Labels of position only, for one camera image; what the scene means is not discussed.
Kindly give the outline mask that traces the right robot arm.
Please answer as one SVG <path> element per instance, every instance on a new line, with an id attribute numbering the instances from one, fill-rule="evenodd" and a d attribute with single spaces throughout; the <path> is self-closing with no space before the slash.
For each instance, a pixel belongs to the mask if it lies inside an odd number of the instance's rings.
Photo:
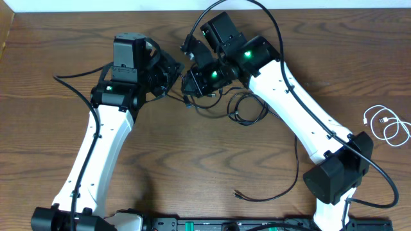
<path id="1" fill-rule="evenodd" d="M 321 230 L 346 228 L 354 192 L 369 170 L 372 139 L 334 120 L 293 77 L 282 54 L 262 36 L 245 38 L 227 13 L 195 27 L 204 40 L 189 34 L 181 47 L 195 61 L 183 80 L 183 93 L 200 98 L 238 80 L 260 97 L 314 164 L 303 176 L 317 200 L 314 223 Z"/>

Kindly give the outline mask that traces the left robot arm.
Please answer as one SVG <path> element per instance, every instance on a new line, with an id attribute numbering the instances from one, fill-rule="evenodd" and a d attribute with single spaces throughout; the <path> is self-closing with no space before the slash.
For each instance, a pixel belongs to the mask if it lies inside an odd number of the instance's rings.
<path id="1" fill-rule="evenodd" d="M 97 85 L 87 99 L 87 131 L 74 165 L 49 208 L 37 207 L 33 230 L 149 230 L 151 224 L 131 209 L 107 216 L 106 201 L 119 152 L 147 103 L 167 95 L 184 66 L 140 33 L 114 37 L 113 61 L 97 68 Z"/>

